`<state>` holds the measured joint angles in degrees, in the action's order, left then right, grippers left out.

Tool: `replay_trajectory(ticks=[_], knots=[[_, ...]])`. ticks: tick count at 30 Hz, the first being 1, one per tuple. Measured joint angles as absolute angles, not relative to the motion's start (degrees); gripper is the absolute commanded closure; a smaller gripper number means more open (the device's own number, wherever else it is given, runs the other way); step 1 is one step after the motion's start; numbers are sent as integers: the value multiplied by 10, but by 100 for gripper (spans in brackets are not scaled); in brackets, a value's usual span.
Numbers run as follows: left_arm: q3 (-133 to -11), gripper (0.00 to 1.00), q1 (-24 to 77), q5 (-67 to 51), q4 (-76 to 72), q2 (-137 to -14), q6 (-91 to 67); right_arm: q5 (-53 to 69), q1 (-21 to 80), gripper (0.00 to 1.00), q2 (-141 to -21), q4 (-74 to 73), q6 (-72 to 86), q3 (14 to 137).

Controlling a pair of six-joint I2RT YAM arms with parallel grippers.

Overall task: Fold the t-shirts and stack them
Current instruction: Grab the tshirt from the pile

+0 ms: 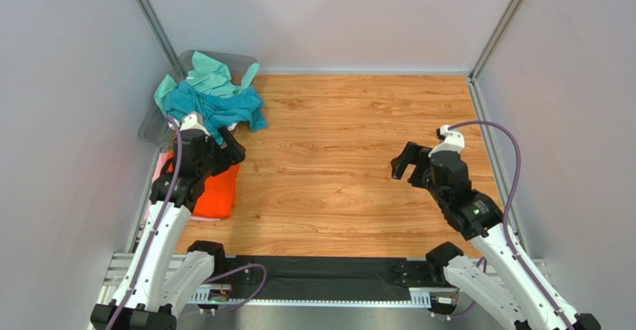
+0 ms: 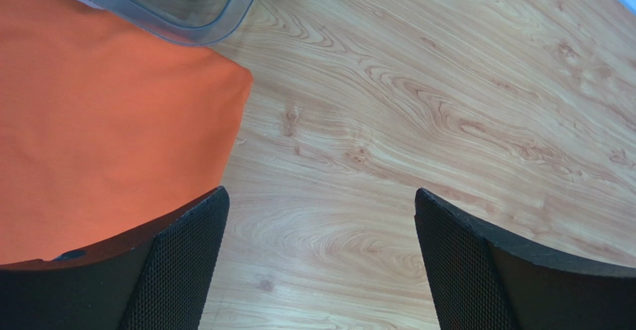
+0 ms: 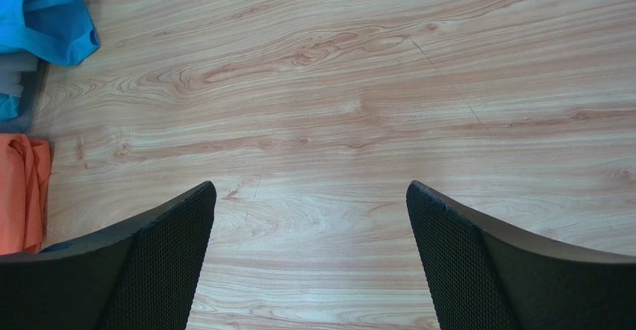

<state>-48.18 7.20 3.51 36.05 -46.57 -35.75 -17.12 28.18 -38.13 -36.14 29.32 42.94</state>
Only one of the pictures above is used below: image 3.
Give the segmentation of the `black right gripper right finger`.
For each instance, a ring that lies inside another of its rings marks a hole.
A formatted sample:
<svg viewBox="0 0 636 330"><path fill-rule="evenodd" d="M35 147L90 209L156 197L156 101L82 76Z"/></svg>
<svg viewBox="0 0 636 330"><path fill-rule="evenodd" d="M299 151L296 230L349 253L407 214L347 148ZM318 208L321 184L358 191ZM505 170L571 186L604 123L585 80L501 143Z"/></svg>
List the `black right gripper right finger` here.
<svg viewBox="0 0 636 330"><path fill-rule="evenodd" d="M408 216L442 329L633 329L635 258L563 243L413 181Z"/></svg>

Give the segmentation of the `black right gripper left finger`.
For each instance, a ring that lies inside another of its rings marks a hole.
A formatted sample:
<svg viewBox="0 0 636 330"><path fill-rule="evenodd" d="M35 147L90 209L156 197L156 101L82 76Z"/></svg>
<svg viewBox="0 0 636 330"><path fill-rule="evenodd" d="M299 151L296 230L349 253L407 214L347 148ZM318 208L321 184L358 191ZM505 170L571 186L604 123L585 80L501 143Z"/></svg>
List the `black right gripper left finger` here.
<svg viewBox="0 0 636 330"><path fill-rule="evenodd" d="M205 181L41 252L1 257L3 329L184 329L213 228Z"/></svg>

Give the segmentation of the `blue t shirt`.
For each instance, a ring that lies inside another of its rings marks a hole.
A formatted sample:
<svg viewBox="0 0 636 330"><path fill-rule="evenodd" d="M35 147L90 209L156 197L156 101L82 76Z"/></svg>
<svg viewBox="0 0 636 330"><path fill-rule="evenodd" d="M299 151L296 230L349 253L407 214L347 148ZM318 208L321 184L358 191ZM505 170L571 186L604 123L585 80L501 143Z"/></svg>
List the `blue t shirt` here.
<svg viewBox="0 0 636 330"><path fill-rule="evenodd" d="M1 120L19 116L22 74L40 60L77 66L99 46L82 0L1 0Z"/></svg>

